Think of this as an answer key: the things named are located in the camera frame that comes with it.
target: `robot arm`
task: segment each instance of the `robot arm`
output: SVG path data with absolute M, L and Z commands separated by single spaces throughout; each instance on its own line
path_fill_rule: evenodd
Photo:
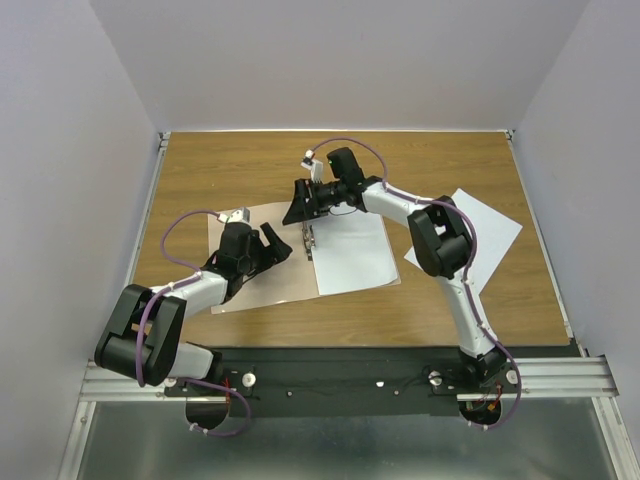
M 184 319 L 228 302 L 247 279 L 283 262 L 292 251 L 268 223 L 260 226 L 269 242 L 265 245 L 248 220 L 246 209 L 223 217 L 225 227 L 218 250 L 193 276 L 152 288 L 127 286 L 96 347 L 96 364 L 139 379 L 140 375 L 136 374 L 139 355 L 144 382 L 154 386 L 167 377 L 210 378 L 214 375 L 212 351 L 179 343 Z M 153 323 L 139 348 L 138 332 L 132 327 L 136 325 L 139 329 L 144 324 L 145 308 L 154 298 L 148 313 Z
M 307 152 L 303 164 L 320 163 Z M 308 221 L 328 214 L 341 202 L 363 212 L 378 213 L 409 229 L 416 258 L 422 270 L 436 279 L 449 303 L 458 333 L 463 375 L 469 385 L 485 386 L 507 368 L 507 359 L 496 348 L 479 293 L 472 279 L 464 279 L 471 250 L 471 237 L 449 197 L 421 205 L 418 197 L 384 185 L 378 177 L 365 178 L 349 148 L 327 155 L 336 181 L 323 184 L 318 177 L 296 180 L 294 198 L 283 223 Z

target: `wooden table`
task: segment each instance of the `wooden table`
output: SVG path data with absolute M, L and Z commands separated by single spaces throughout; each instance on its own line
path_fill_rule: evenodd
M 327 132 L 174 133 L 158 180 L 135 272 L 135 283 L 165 284 L 189 274 L 166 261 L 159 240 L 182 213 L 290 201 L 306 176 L 305 150 Z M 392 185 L 437 197 L 463 188 L 523 225 L 482 292 L 491 324 L 507 345 L 568 343 L 549 272 L 502 133 L 353 133 L 385 156 Z M 318 155 L 324 158 L 332 143 Z M 352 147 L 367 175 L 375 157 Z M 402 284 L 242 312 L 201 312 L 186 321 L 183 341 L 215 346 L 456 345 L 449 308 L 436 282 L 403 259 L 408 231 L 385 219 Z M 201 265 L 208 257 L 207 219 L 186 219 L 168 251 Z

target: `white enclosure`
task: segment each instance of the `white enclosure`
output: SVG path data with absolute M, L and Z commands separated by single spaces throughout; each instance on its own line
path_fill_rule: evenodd
M 640 448 L 636 0 L 9 0 L 0 463 L 54 478 L 159 131 L 516 128 L 577 336 Z
M 91 0 L 167 130 L 513 128 L 586 3 Z
M 527 110 L 516 153 L 576 337 L 606 354 L 640 448 L 640 2 L 593 1 Z
M 84 0 L 0 15 L 0 465 L 55 478 L 157 135 Z

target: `screw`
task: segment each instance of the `screw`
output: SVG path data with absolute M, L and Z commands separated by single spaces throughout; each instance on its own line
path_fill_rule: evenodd
M 440 376 L 440 372 L 436 372 L 435 370 L 429 374 L 429 383 L 434 387 L 439 387 L 442 385 L 442 377 Z
M 515 371 L 509 370 L 507 372 L 507 382 L 509 382 L 511 385 L 515 385 L 516 383 L 518 383 L 518 376 L 516 375 Z
M 256 376 L 249 372 L 249 373 L 245 373 L 242 376 L 242 385 L 244 385 L 247 388 L 251 388 L 256 384 Z

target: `sheet of paper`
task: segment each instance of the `sheet of paper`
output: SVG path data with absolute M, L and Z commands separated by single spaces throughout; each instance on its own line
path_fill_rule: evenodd
M 320 295 L 399 283 L 400 277 L 380 215 L 342 204 L 313 220 L 313 264 Z
M 250 308 L 295 302 L 318 297 L 318 285 L 313 270 L 313 262 L 307 260 L 302 243 L 300 225 L 282 225 L 290 202 L 270 203 L 251 207 L 250 223 L 259 229 L 265 222 L 273 227 L 276 234 L 289 245 L 293 252 L 286 261 L 271 267 L 247 282 L 229 302 L 211 309 L 211 313 L 235 312 Z M 211 215 L 209 217 L 209 255 L 217 250 L 224 225 Z
M 481 292 L 522 230 L 522 225 L 464 190 L 456 190 L 451 198 L 456 202 L 456 206 L 469 216 L 478 235 L 478 253 L 469 273 Z M 413 248 L 404 258 L 420 268 Z

